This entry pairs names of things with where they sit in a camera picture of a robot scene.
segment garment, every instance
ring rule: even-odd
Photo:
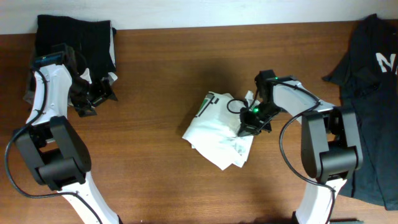
[[[371,15],[353,32],[349,50],[323,79],[341,87],[357,116],[363,166],[340,194],[398,210],[397,29]]]
[[[65,43],[82,54],[92,80],[108,77],[116,71],[113,36],[116,29],[111,21],[86,22],[67,16],[37,16],[35,48],[37,56],[51,53],[51,46]]]

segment crumpled white cloth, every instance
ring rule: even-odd
[[[223,95],[208,92],[199,112],[183,135],[193,149],[214,163],[221,170],[234,164],[242,167],[248,160],[253,136],[237,137],[240,128],[238,114],[226,109],[226,104],[233,97],[229,93]],[[248,91],[245,97],[250,105],[253,92]],[[231,111],[239,111],[243,107],[240,101],[229,104]]]

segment cable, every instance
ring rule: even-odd
[[[335,190],[333,187],[330,187],[330,186],[327,185],[327,184],[320,184],[320,183],[318,183],[318,182],[315,182],[315,181],[313,181],[313,180],[310,180],[310,179],[304,177],[303,175],[301,175],[299,172],[297,172],[297,170],[294,169],[294,167],[291,165],[291,163],[290,163],[289,160],[287,159],[287,156],[286,156],[285,151],[284,151],[284,146],[283,146],[283,138],[284,138],[284,134],[285,134],[285,131],[286,131],[287,127],[288,127],[291,123],[293,123],[293,121],[295,121],[297,118],[301,117],[304,113],[309,112],[309,111],[312,111],[312,110],[314,110],[315,108],[317,108],[317,107],[320,105],[320,99],[319,99],[318,97],[316,97],[314,94],[310,93],[309,91],[304,90],[303,88],[299,88],[299,87],[294,86],[294,85],[290,85],[290,84],[287,84],[287,83],[284,83],[284,82],[279,82],[279,81],[276,81],[276,80],[268,80],[267,82],[272,82],[272,83],[284,85],[284,86],[293,88],[294,90],[301,91],[301,92],[307,94],[308,96],[310,96],[311,98],[313,98],[313,99],[316,101],[316,103],[315,103],[314,106],[310,107],[309,109],[307,109],[307,110],[305,110],[305,111],[303,111],[303,112],[301,112],[301,113],[299,113],[299,114],[296,114],[295,116],[293,116],[290,120],[288,120],[288,121],[285,123],[284,127],[282,128],[282,130],[280,131],[280,134],[279,134],[279,149],[280,149],[280,153],[282,154],[282,157],[284,158],[284,161],[285,161],[286,165],[289,167],[289,169],[290,169],[297,177],[299,177],[300,179],[302,179],[302,180],[304,180],[304,181],[306,181],[306,182],[308,182],[308,183],[310,183],[310,184],[313,184],[313,185],[316,185],[316,186],[319,186],[319,187],[326,187],[327,189],[330,190],[330,192],[331,192],[331,205],[330,205],[330,211],[329,211],[328,218],[326,219],[326,224],[328,224],[329,221],[330,221],[330,218],[331,218],[331,213],[332,213],[332,211],[333,211],[333,207],[335,206],[336,190]]]
[[[239,111],[239,112],[237,112],[237,111],[231,111],[231,110],[230,110],[229,104],[232,103],[232,102],[234,102],[234,101],[242,101],[243,103],[245,103],[243,100],[238,100],[238,99],[229,100],[228,103],[226,104],[226,109],[227,109],[229,112],[231,112],[232,114],[243,114],[243,113],[245,113],[245,112],[248,112],[248,111],[250,110],[250,108],[254,105],[254,103],[256,102],[256,99],[257,99],[257,95],[258,95],[258,94],[259,94],[259,90],[256,91],[256,94],[254,95],[253,102],[251,102],[250,106],[249,106],[249,107],[246,107],[246,110],[244,110],[244,111]]]
[[[54,194],[45,194],[45,195],[31,195],[26,193],[25,191],[23,191],[14,181],[14,179],[12,178],[11,172],[10,172],[10,168],[8,165],[8,157],[9,157],[9,152],[12,146],[12,143],[18,139],[18,137],[23,134],[27,128],[29,128],[35,121],[37,121],[40,116],[42,115],[44,109],[45,109],[45,104],[47,102],[47,81],[43,75],[43,73],[38,69],[38,68],[32,68],[32,71],[37,72],[40,77],[42,78],[43,84],[44,84],[44,98],[43,98],[43,103],[42,103],[42,107],[38,110],[37,115],[30,120],[28,123],[26,123],[20,130],[18,130],[17,133],[15,133],[10,141],[7,144],[6,147],[6,152],[4,155],[4,166],[6,167],[6,175],[9,179],[9,181],[11,182],[11,185],[23,196],[28,197],[28,198],[50,198],[50,197],[58,197],[58,196],[62,196],[62,195],[72,195],[74,197],[76,197],[77,199],[79,199],[95,216],[95,218],[98,220],[99,224],[102,224],[102,221],[100,219],[100,217],[98,216],[98,214],[94,211],[94,209],[87,203],[84,201],[84,199],[82,199],[77,193],[74,192],[62,192],[62,193],[54,193]]]

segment wooden table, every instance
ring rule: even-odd
[[[224,171],[181,137],[207,91],[242,98],[255,90],[260,70],[295,75],[314,94],[339,105],[338,87],[321,80],[347,51],[354,22],[279,24],[194,29],[121,30],[115,39],[119,102],[107,101],[98,116],[68,119],[88,146],[92,174],[108,205],[124,223],[239,223],[289,219],[305,182],[294,176],[273,132],[255,137],[244,167]],[[22,100],[34,35],[0,36],[0,145],[29,115]],[[302,173],[300,126],[285,135],[285,150]],[[33,200],[12,189],[0,172],[1,223],[81,223],[63,198]],[[47,187],[33,180],[15,147],[12,174],[26,191]],[[396,223],[398,212],[352,198],[337,198],[333,219]]]

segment black cable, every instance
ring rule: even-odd
[[[14,181],[14,179],[12,178],[11,172],[10,172],[10,168],[8,165],[8,157],[9,157],[9,152],[12,146],[12,143],[21,135],[23,134],[27,128],[29,128],[35,121],[37,121],[40,116],[42,115],[44,109],[45,109],[45,104],[47,102],[47,81],[43,75],[43,73],[38,69],[38,68],[32,68],[32,71],[37,72],[40,77],[42,78],[43,84],[44,84],[44,98],[43,98],[43,103],[42,103],[42,107],[38,110],[37,115],[30,120],[28,123],[26,123],[20,130],[18,130],[17,133],[15,133],[10,141],[7,144],[6,147],[6,152],[4,155],[4,166],[6,167],[6,175],[9,179],[9,181],[11,182],[11,185],[23,196],[28,197],[28,198],[50,198],[50,197],[58,197],[58,196],[62,196],[62,195],[72,195],[74,197],[76,197],[77,199],[79,199],[95,216],[95,218],[98,220],[99,224],[102,224],[102,221],[100,219],[100,217],[98,216],[98,214],[94,211],[94,209],[87,203],[84,201],[84,199],[82,199],[77,193],[74,192],[62,192],[62,193],[54,193],[54,194],[45,194],[45,195],[31,195],[26,193],[25,191],[23,191]]]
[[[247,107],[246,110],[244,110],[244,111],[239,111],[239,112],[237,112],[237,111],[231,111],[231,110],[230,110],[229,104],[232,103],[232,102],[234,102],[234,101],[242,101],[243,103],[245,103],[243,100],[238,100],[238,99],[229,100],[228,103],[226,104],[226,109],[227,109],[229,112],[231,112],[232,114],[242,114],[242,113],[248,112],[248,111],[250,110],[250,108],[254,105],[254,103],[256,102],[256,99],[257,99],[257,95],[258,95],[258,94],[259,94],[259,90],[256,91],[256,94],[254,95],[253,102],[252,102],[252,103],[250,104],[250,106]]]
[[[290,85],[290,84],[287,84],[287,83],[284,83],[284,82],[279,82],[279,81],[277,81],[277,80],[268,80],[268,82],[272,82],[272,83],[284,85],[284,86],[293,88],[294,90],[301,91],[301,92],[307,94],[308,96],[310,96],[311,98],[313,98],[313,99],[315,100],[315,102],[316,102],[314,106],[310,107],[309,109],[307,109],[307,110],[305,110],[305,111],[303,111],[303,112],[301,112],[301,113],[299,113],[299,114],[296,114],[295,116],[293,116],[290,120],[288,120],[288,121],[286,122],[286,124],[284,125],[284,127],[282,128],[282,130],[280,131],[280,134],[279,134],[279,149],[280,149],[280,153],[282,154],[282,157],[284,158],[284,161],[285,161],[286,165],[289,167],[289,169],[290,169],[297,177],[299,177],[300,179],[302,179],[302,180],[304,180],[304,181],[306,181],[306,182],[308,182],[308,183],[310,183],[310,184],[313,184],[313,185],[316,185],[316,186],[320,186],[320,187],[326,187],[327,189],[330,190],[330,192],[331,192],[331,205],[330,205],[330,211],[329,211],[328,218],[326,219],[326,224],[328,224],[329,221],[330,221],[330,218],[331,218],[331,213],[332,213],[332,211],[333,211],[333,207],[335,206],[335,195],[336,195],[336,190],[335,190],[333,187],[330,187],[330,186],[327,185],[327,184],[320,184],[320,183],[318,183],[318,182],[315,182],[315,181],[313,181],[313,180],[310,180],[310,179],[304,177],[303,175],[301,175],[299,172],[297,172],[297,170],[294,169],[294,167],[291,165],[291,163],[290,163],[289,160],[287,159],[287,156],[286,156],[285,151],[284,151],[284,146],[283,146],[283,138],[284,138],[284,134],[285,134],[285,131],[286,131],[287,127],[288,127],[291,123],[293,123],[293,121],[295,121],[297,118],[301,117],[304,113],[309,112],[309,111],[312,111],[312,110],[314,110],[315,108],[317,108],[317,107],[320,105],[320,99],[319,99],[318,97],[316,97],[314,94],[310,93],[309,91],[304,90],[303,88],[299,88],[299,87],[294,86],[294,85]]]

